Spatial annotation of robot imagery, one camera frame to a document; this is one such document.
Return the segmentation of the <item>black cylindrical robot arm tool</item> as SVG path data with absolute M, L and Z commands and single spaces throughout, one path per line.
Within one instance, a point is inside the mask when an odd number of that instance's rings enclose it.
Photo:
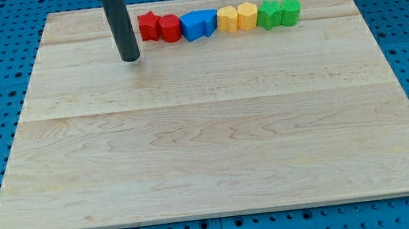
M 125 0 L 100 1 L 121 59 L 124 62 L 138 60 L 140 50 Z

